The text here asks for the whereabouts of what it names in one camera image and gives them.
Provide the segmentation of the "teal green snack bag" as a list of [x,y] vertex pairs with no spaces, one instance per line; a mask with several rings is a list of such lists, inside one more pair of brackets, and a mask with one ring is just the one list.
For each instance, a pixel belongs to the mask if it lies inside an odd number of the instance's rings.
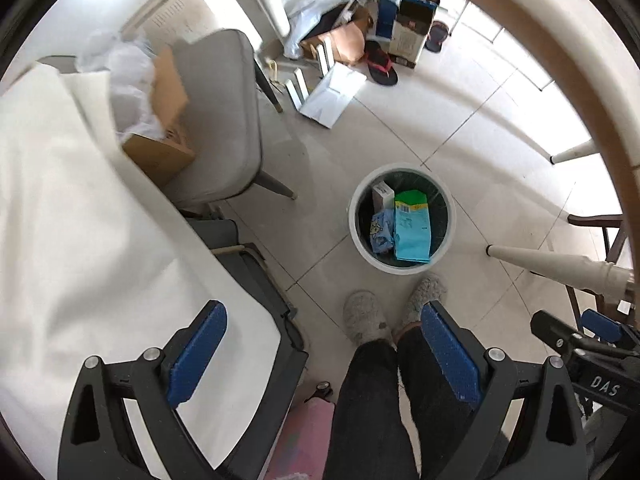
[[417,190],[395,196],[395,257],[400,261],[429,263],[431,219],[426,195]]

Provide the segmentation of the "white round trash bin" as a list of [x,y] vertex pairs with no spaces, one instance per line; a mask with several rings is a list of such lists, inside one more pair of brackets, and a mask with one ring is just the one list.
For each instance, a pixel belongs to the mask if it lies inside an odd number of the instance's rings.
[[457,211],[431,171],[398,162],[371,172],[348,209],[350,237],[375,269],[416,275],[439,262],[454,239]]

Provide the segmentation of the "white table leg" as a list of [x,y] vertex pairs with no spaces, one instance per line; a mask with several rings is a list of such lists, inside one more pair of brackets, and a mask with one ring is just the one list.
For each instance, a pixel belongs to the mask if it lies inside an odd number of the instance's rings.
[[593,154],[597,154],[598,149],[593,140],[587,141],[583,144],[574,146],[562,153],[551,155],[549,157],[552,165],[560,164],[561,162],[568,162],[569,160],[587,157]]
[[488,245],[486,254],[519,266],[549,280],[605,296],[608,301],[634,302],[637,290],[631,270],[612,262],[594,261],[587,256],[541,252],[500,245]]

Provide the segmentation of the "dark wooden chair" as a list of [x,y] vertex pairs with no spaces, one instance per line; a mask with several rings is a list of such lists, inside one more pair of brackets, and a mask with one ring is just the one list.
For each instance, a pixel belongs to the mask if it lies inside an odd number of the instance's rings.
[[[596,214],[595,216],[569,214],[566,217],[566,222],[570,226],[588,228],[601,234],[604,258],[597,257],[597,263],[617,264],[620,261],[628,242],[626,223],[622,214]],[[636,322],[636,309],[633,302],[609,300],[588,288],[583,288],[582,291],[593,296],[596,302],[596,310],[599,313],[612,318],[614,321],[629,325],[634,325]]]

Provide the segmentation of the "right grey fuzzy slipper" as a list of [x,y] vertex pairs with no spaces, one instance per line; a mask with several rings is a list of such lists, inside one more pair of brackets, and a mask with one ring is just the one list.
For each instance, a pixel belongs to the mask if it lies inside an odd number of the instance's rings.
[[420,321],[426,304],[432,301],[444,302],[446,297],[447,287],[440,277],[431,272],[425,273],[400,309],[400,318],[393,331],[394,338],[398,339],[410,325]]

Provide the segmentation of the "grey fuzzy slipper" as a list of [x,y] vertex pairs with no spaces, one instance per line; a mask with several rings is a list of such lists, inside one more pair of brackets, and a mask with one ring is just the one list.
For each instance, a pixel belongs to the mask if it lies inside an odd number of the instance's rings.
[[440,277],[431,272],[425,273],[400,309],[400,318],[393,331],[394,338],[398,339],[410,325],[420,321],[426,304],[432,301],[444,302],[446,297],[447,287]]
[[348,338],[357,347],[372,341],[393,341],[385,313],[373,292],[353,292],[344,304],[343,320]]

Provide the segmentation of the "left grey fuzzy slipper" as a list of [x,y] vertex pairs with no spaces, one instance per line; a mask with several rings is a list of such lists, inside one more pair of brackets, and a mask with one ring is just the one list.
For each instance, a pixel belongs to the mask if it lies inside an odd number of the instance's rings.
[[373,292],[353,292],[344,304],[343,320],[348,338],[357,347],[372,341],[393,341],[385,313]]

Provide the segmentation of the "far white table leg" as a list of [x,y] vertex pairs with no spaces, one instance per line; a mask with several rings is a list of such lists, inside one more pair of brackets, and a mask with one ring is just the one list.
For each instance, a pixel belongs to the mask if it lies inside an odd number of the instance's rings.
[[560,164],[561,162],[568,162],[569,160],[587,157],[593,154],[597,154],[598,149],[593,140],[587,141],[583,144],[574,146],[562,153],[551,155],[549,157],[552,165]]

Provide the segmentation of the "blue white plastic wrapper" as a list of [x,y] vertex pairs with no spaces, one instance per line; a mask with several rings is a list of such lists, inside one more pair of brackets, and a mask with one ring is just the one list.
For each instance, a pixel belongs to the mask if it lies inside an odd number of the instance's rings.
[[370,224],[370,245],[375,255],[384,255],[395,247],[395,211],[376,212]]

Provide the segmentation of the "white small box in bin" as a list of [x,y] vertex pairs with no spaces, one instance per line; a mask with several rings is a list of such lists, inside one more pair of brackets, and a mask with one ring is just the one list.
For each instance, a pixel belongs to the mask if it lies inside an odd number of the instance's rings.
[[395,191],[384,180],[371,186],[371,194],[375,212],[393,208]]

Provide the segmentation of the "brown cardboard box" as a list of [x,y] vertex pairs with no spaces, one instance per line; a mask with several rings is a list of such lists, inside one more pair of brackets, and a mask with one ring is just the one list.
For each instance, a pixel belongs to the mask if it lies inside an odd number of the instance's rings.
[[195,154],[181,123],[189,98],[171,47],[163,47],[157,55],[154,70],[148,99],[151,115],[129,129],[122,149],[161,188],[186,169]]

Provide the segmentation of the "grey cushioned chair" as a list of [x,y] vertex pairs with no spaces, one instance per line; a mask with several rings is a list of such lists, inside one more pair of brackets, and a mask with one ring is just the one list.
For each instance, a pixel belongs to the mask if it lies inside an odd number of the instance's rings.
[[257,63],[244,32],[223,29],[172,47],[188,102],[179,125],[194,161],[163,186],[179,208],[228,200],[257,184],[296,200],[284,183],[262,170]]

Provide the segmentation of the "black red flip-flop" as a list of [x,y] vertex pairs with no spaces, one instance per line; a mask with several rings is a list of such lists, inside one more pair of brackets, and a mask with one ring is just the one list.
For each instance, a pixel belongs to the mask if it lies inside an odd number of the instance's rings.
[[374,82],[386,87],[398,83],[392,59],[377,41],[367,40],[364,43],[364,60]]

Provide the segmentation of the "white flat paper sheet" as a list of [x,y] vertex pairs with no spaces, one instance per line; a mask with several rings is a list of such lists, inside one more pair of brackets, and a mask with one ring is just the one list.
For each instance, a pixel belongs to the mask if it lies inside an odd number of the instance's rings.
[[365,74],[336,63],[303,102],[299,113],[324,128],[332,129],[366,81]]

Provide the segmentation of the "blue printed carton box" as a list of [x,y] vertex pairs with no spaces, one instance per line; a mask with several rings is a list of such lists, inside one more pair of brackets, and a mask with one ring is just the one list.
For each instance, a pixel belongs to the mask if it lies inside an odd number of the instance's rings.
[[388,54],[415,68],[424,49],[440,0],[378,0],[376,36],[390,40]]

